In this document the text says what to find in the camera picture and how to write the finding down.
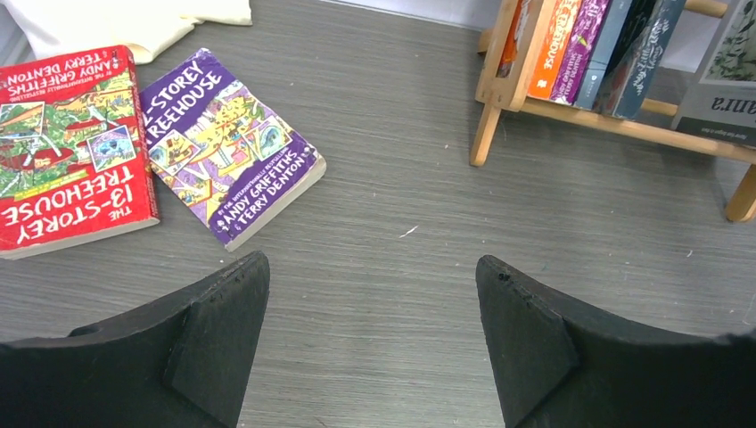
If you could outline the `dark blue book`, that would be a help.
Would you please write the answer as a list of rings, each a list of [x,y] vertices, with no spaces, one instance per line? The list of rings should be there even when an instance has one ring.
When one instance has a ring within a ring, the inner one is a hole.
[[[632,2],[612,0],[604,15],[573,107],[591,111]]]

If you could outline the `red treehouse book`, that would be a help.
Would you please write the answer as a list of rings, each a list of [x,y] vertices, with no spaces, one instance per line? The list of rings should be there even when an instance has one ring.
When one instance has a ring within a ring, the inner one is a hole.
[[[136,64],[111,45],[1,70],[1,256],[158,224]]]

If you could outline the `wooden book rack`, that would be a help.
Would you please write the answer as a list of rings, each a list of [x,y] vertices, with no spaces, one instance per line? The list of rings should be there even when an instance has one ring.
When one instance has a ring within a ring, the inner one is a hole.
[[[503,1],[495,26],[481,32],[478,53],[484,54],[485,58],[475,100],[483,104],[483,110],[469,151],[469,163],[474,167],[480,167],[485,163],[501,111],[524,111],[651,143],[735,161],[745,161],[750,164],[750,167],[727,203],[725,217],[733,222],[755,219],[754,148],[717,139],[691,136],[632,120],[606,117],[528,96],[531,73],[536,66],[539,50],[546,37],[555,5],[555,1]],[[497,73],[508,34],[522,13],[526,15],[523,33],[520,36],[522,45],[515,54],[510,74],[501,78]]]

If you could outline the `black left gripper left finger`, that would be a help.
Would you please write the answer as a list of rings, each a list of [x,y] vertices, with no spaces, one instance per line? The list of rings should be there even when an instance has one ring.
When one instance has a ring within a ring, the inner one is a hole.
[[[67,336],[4,342],[2,426],[236,426],[269,286],[254,251]]]

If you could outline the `purple yellow treehouse book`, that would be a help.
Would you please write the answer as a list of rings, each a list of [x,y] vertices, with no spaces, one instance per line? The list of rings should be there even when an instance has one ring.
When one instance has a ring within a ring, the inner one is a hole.
[[[139,96],[154,173],[227,251],[326,172],[318,149],[207,48]]]

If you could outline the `floral white book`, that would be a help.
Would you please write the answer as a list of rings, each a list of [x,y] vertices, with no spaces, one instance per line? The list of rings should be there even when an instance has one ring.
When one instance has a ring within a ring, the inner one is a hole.
[[[593,111],[619,119],[636,117],[685,5],[684,0],[632,3]]]

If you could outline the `purple cartoon book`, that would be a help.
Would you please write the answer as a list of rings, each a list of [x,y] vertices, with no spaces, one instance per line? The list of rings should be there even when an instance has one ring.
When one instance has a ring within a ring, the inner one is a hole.
[[[609,1],[586,0],[579,8],[549,100],[572,105],[578,95]]]

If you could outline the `grey ianra book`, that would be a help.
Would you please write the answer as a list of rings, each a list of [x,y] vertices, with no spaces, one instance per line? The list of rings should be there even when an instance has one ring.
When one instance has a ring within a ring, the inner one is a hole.
[[[678,132],[755,145],[755,3],[732,1],[672,121]]]

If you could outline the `orange treehouse book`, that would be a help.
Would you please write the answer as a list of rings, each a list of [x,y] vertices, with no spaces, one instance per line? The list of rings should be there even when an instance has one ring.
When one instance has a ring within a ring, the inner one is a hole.
[[[582,1],[580,0],[555,2],[547,33],[538,51],[538,59],[532,74],[528,96],[543,100],[550,98],[581,6]],[[514,64],[530,9],[530,1],[517,2],[497,72],[497,75],[501,78],[506,78],[509,75]]]

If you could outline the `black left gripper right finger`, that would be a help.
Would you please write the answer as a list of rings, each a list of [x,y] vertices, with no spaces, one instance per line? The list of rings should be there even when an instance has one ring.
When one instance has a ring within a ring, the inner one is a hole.
[[[475,282],[506,426],[754,426],[754,332],[645,325],[491,255]]]

